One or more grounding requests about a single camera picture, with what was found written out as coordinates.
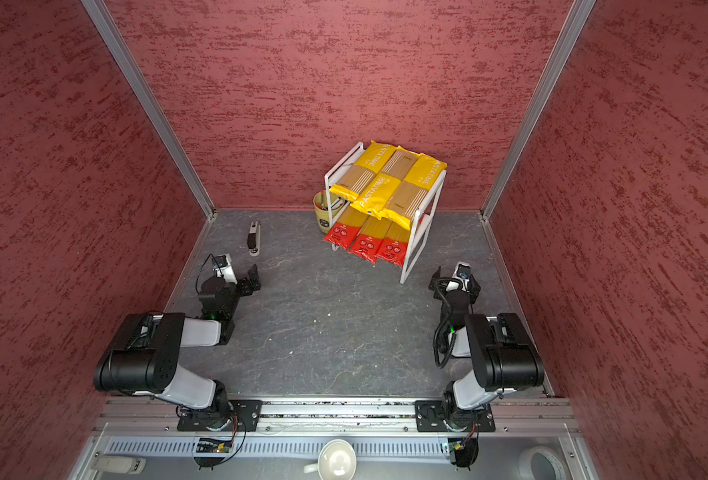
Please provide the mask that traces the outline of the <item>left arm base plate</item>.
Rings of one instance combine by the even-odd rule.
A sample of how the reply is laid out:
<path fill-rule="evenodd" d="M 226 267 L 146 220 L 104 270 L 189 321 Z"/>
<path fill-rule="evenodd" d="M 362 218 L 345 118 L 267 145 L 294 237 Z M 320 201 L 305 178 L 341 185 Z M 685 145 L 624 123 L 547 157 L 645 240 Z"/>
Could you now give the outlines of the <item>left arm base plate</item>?
<path fill-rule="evenodd" d="M 264 402 L 257 399 L 227 400 L 218 410 L 208 407 L 193 410 L 181 407 L 178 411 L 177 430 L 181 432 L 233 432 L 241 429 L 254 432 L 261 416 Z"/>

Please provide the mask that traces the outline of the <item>white two-tier shelf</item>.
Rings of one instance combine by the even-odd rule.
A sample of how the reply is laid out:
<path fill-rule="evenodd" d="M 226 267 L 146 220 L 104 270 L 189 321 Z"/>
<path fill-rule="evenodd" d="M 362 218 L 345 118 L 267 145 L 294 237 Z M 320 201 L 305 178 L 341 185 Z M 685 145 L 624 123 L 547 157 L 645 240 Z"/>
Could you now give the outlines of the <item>white two-tier shelf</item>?
<path fill-rule="evenodd" d="M 355 147 L 353 147 L 344 157 L 339 160 L 330 170 L 327 171 L 327 173 L 324 176 L 324 189 L 321 192 L 324 191 L 330 191 L 330 188 L 332 184 L 339 180 L 343 174 L 350 168 L 350 166 L 362 155 L 363 151 L 367 149 L 368 146 L 364 145 L 363 143 L 358 143 Z M 439 178 L 437 179 L 435 185 L 431 188 L 431 190 L 428 193 L 427 198 L 422 202 L 420 205 L 419 209 L 417 210 L 415 214 L 415 218 L 412 220 L 412 228 L 409 230 L 410 231 L 410 239 L 408 243 L 408 248 L 407 248 L 407 255 L 405 258 L 405 262 L 403 266 L 398 266 L 401 268 L 401 274 L 400 274 L 400 282 L 405 283 L 407 278 L 409 277 L 412 269 L 414 268 L 418 258 L 422 254 L 427 240 L 428 240 L 428 235 L 431 230 L 431 226 L 435 217 L 435 213 L 437 210 L 437 206 L 439 203 L 439 199 L 442 193 L 442 189 L 444 186 L 444 182 L 447 176 L 447 169 L 443 171 Z M 346 206 L 338 213 L 338 215 L 332 219 L 333 225 L 338 221 L 339 217 L 343 213 L 344 209 L 348 206 L 350 206 L 352 202 L 346 201 Z M 343 248 L 333 246 L 333 250 L 339 250 Z"/>

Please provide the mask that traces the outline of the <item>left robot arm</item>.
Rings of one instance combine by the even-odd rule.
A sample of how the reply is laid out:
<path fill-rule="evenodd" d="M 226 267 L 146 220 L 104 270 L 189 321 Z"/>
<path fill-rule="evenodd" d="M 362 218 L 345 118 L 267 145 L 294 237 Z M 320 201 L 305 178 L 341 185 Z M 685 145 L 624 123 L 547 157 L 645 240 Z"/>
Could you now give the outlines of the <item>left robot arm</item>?
<path fill-rule="evenodd" d="M 254 432 L 263 402 L 229 399 L 223 382 L 179 363 L 184 348 L 225 346 L 235 329 L 239 300 L 261 289 L 257 265 L 236 278 L 230 258 L 198 287 L 199 318 L 181 312 L 150 311 L 125 317 L 93 375 L 100 392 L 151 397 L 176 407 L 183 432 Z"/>

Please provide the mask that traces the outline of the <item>red spaghetti bag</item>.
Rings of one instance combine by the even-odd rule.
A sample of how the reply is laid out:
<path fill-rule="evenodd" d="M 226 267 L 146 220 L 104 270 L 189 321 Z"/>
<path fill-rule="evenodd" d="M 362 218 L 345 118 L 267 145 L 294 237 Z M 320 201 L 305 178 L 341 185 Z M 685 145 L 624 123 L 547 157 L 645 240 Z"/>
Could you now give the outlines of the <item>red spaghetti bag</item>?
<path fill-rule="evenodd" d="M 376 258 L 394 265 L 403 266 L 409 239 L 410 231 L 392 222 L 376 253 Z"/>
<path fill-rule="evenodd" d="M 366 213 L 348 206 L 325 235 L 324 240 L 333 246 L 348 250 L 368 219 Z"/>
<path fill-rule="evenodd" d="M 354 238 L 348 252 L 364 260 L 377 263 L 377 256 L 386 234 L 392 225 L 392 221 L 375 217 L 368 218 L 357 236 Z"/>

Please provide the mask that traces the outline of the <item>yellow pasta bag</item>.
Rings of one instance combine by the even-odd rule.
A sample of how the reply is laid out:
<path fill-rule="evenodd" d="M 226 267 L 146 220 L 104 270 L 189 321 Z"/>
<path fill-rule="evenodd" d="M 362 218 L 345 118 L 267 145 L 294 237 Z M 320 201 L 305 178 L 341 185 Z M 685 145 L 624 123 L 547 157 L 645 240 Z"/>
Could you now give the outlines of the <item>yellow pasta bag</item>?
<path fill-rule="evenodd" d="M 381 219 L 388 201 L 395 194 L 419 155 L 397 148 L 388 162 L 350 206 L 366 215 Z"/>
<path fill-rule="evenodd" d="M 356 201 L 396 151 L 394 145 L 372 141 L 343 176 L 332 184 L 331 193 L 349 202 Z"/>
<path fill-rule="evenodd" d="M 420 154 L 381 210 L 381 217 L 410 230 L 417 210 L 447 167 L 448 165 L 443 161 Z"/>

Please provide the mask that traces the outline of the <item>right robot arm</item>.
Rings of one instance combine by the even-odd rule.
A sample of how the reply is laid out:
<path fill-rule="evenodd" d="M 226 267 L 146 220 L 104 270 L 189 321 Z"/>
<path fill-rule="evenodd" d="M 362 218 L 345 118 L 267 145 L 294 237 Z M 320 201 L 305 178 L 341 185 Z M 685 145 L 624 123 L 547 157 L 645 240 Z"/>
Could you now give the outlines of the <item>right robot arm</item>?
<path fill-rule="evenodd" d="M 449 431 L 493 431 L 494 400 L 544 384 L 541 356 L 517 314 L 490 317 L 474 311 L 481 285 L 469 264 L 458 263 L 450 276 L 436 270 L 429 290 L 441 302 L 432 338 L 435 365 L 443 369 L 451 359 L 471 361 L 471 371 L 446 387 L 440 418 Z"/>

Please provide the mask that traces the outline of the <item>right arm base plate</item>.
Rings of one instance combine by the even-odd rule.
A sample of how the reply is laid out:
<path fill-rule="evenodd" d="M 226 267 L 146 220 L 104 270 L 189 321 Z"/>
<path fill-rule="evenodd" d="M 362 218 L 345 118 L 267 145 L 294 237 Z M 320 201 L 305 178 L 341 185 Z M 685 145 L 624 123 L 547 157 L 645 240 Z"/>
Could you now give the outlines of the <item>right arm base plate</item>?
<path fill-rule="evenodd" d="M 439 400 L 415 402 L 415 415 L 419 432 L 491 433 L 496 431 L 490 404 L 475 410 L 462 410 Z"/>

